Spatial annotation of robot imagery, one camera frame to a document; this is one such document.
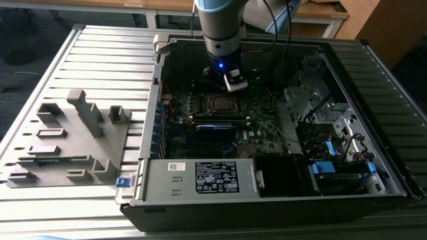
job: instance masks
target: blue latch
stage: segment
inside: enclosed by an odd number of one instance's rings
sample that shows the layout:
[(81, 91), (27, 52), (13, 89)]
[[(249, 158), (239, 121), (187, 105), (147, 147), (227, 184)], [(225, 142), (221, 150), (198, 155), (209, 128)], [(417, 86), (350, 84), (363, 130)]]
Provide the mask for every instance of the blue latch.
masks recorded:
[(331, 161), (317, 161), (314, 165), (311, 165), (314, 174), (334, 174), (335, 167)]
[(115, 181), (115, 186), (118, 188), (130, 188), (131, 187), (131, 178), (118, 177), (118, 179)]
[(377, 167), (375, 167), (374, 162), (369, 162), (369, 163), (367, 163), (367, 167), (369, 167), (369, 171), (370, 171), (371, 173), (377, 172)]
[(329, 152), (331, 153), (331, 156), (335, 156), (337, 152), (335, 152), (335, 149), (334, 149), (334, 146), (333, 146), (333, 142), (331, 141), (326, 141), (326, 145), (327, 145), (327, 148), (329, 148)]

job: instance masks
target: wooden table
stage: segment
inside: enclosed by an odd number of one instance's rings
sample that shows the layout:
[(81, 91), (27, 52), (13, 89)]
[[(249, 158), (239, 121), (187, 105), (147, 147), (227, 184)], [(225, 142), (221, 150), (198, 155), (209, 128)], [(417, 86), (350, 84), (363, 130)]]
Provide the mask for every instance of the wooden table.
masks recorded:
[[(147, 0), (146, 8), (154, 17), (158, 15), (191, 16), (194, 0)], [(337, 11), (331, 3), (309, 2), (299, 6), (293, 22), (327, 25), (319, 37), (334, 38), (343, 21), (349, 18), (350, 14)], [(158, 28), (157, 20), (147, 22), (153, 23), (149, 28)]]
[(0, 0), (0, 7), (143, 14), (147, 0)]
[[(146, 14), (149, 28), (157, 29), (159, 15), (193, 15), (194, 0), (0, 0), (0, 7)], [(327, 25), (322, 36), (334, 38), (349, 17), (330, 3), (309, 2), (299, 7), (293, 22)]]

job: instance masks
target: warning label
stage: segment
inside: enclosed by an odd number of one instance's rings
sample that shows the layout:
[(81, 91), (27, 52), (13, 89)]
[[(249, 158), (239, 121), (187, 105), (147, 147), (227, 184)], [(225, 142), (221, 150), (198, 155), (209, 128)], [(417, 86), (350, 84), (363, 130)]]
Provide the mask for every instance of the warning label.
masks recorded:
[(239, 193), (237, 162), (197, 162), (195, 190), (199, 194)]

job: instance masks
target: barcode sticker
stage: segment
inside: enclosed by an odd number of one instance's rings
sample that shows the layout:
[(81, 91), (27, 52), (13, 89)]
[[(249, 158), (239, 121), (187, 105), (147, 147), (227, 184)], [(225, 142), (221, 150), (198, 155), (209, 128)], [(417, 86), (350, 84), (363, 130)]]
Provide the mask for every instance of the barcode sticker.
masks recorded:
[(130, 4), (130, 3), (126, 3), (123, 4), (126, 7), (135, 7), (135, 8), (142, 8), (143, 7), (143, 4)]
[(333, 15), (331, 16), (334, 19), (346, 19), (347, 16), (342, 16), (342, 15)]
[(170, 170), (170, 171), (186, 171), (186, 163), (185, 162), (170, 162), (167, 170)]

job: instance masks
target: black cable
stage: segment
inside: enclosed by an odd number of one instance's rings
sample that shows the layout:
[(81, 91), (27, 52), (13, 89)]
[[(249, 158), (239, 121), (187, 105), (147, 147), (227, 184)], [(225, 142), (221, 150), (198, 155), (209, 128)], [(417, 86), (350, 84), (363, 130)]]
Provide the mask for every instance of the black cable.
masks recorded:
[(293, 27), (291, 27), (291, 10), (290, 10), (290, 0), (286, 0), (286, 11), (287, 11), (287, 21), (289, 21), (289, 35), (287, 35), (287, 43), (286, 43), (286, 48), (285, 48), (285, 52), (282, 54), (282, 57), (279, 58), (279, 61), (275, 63), (275, 65), (273, 66), (273, 68), (275, 68), (282, 61), (286, 59), (287, 54), (289, 54), (289, 49), (290, 49), (290, 43), (291, 43), (291, 35), (293, 35)]
[(286, 0), (286, 11), (287, 11), (287, 21), (289, 21), (289, 28), (287, 28), (289, 34), (287, 34), (287, 43), (286, 43), (285, 51), (283, 51), (283, 54), (282, 54), (279, 60), (277, 62), (274, 62), (275, 59), (273, 59), (273, 63), (271, 63), (273, 65), (270, 67), (267, 67), (266, 69), (258, 71), (259, 75), (263, 74), (265, 72), (273, 73), (275, 67), (282, 63), (282, 61), (286, 59), (286, 56), (289, 54), (290, 43), (291, 43), (291, 35), (293, 35), (293, 27), (291, 27), (291, 20), (293, 19), (291, 19), (291, 10), (290, 10), (290, 0)]
[(354, 141), (354, 139), (355, 139), (358, 136), (362, 136), (362, 135), (361, 135), (361, 133), (357, 132), (357, 133), (350, 137), (350, 139), (349, 139), (349, 142), (347, 142), (346, 148), (345, 148), (345, 152), (343, 152), (343, 155), (342, 155), (342, 161), (346, 160), (350, 146), (353, 145), (353, 141)]
[(274, 11), (273, 11), (273, 8), (270, 7), (269, 3), (266, 0), (262, 0), (269, 8), (269, 12), (271, 14), (271, 17), (273, 17), (273, 22), (274, 22), (274, 32), (275, 32), (275, 35), (274, 35), (274, 40), (273, 40), (273, 43), (270, 45), (270, 47), (267, 47), (263, 52), (267, 52), (270, 51), (275, 45), (277, 45), (277, 41), (278, 41), (278, 35), (279, 35), (279, 30), (278, 30), (278, 22), (277, 22), (277, 18), (275, 18), (275, 14), (274, 14)]
[(194, 11), (194, 12), (193, 12), (193, 15), (191, 15), (191, 27), (190, 27), (191, 36), (194, 35), (195, 14), (197, 14), (197, 11)]
[(302, 119), (303, 122), (306, 122), (307, 118), (311, 116), (311, 114), (314, 114), (319, 108), (323, 107), (323, 105), (327, 103), (327, 101), (330, 100), (330, 98), (333, 97), (333, 94), (330, 93), (319, 102), (319, 104), (310, 110), (310, 112), (307, 113), (307, 115), (305, 116), (305, 118)]

